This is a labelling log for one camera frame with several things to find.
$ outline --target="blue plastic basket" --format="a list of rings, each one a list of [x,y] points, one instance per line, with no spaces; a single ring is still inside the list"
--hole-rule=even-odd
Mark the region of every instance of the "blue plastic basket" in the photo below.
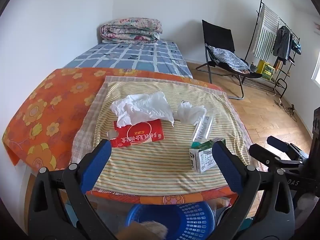
[[[134,205],[125,222],[156,221],[168,229],[166,240],[205,240],[214,229],[214,216],[206,202],[181,205]]]

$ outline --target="hanging gray jacket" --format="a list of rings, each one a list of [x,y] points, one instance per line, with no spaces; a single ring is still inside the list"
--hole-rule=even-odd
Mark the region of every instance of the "hanging gray jacket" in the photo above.
[[[273,55],[287,60],[290,50],[290,30],[286,26],[282,26],[277,32]]]

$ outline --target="chair backrest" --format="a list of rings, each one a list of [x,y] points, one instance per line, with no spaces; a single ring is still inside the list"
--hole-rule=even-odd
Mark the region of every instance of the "chair backrest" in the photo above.
[[[215,48],[235,52],[231,30],[225,29],[202,20],[204,42]]]

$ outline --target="blue gripper pad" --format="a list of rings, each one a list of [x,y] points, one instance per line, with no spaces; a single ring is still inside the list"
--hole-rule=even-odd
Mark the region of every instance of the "blue gripper pad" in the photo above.
[[[269,136],[267,138],[267,143],[268,145],[271,145],[273,146],[274,148],[277,148],[279,151],[282,151],[282,152],[287,152],[289,150],[289,147],[288,147],[288,144],[273,137],[273,136]]]
[[[241,194],[245,166],[238,156],[233,155],[223,142],[215,142],[212,146],[212,157],[233,192]]]
[[[89,190],[92,190],[100,173],[102,172],[104,166],[110,158],[111,143],[108,140],[101,141],[92,153],[96,153],[96,156],[91,160],[91,163],[82,173],[80,188],[83,194],[85,194]]]

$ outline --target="metal bolt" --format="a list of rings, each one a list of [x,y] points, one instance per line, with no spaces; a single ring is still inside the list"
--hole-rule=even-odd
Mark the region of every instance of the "metal bolt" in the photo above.
[[[76,168],[78,167],[78,164],[76,164],[76,163],[71,163],[70,165],[69,165],[69,170],[75,170]]]
[[[281,170],[281,169],[277,169],[277,173],[278,173],[279,175],[283,175],[283,174],[284,174],[284,171]]]
[[[39,172],[40,173],[45,173],[47,171],[47,168],[46,167],[42,167],[41,169],[39,169]]]
[[[248,169],[249,171],[254,171],[256,168],[255,168],[253,165],[248,165],[248,166],[247,166],[247,169]]]

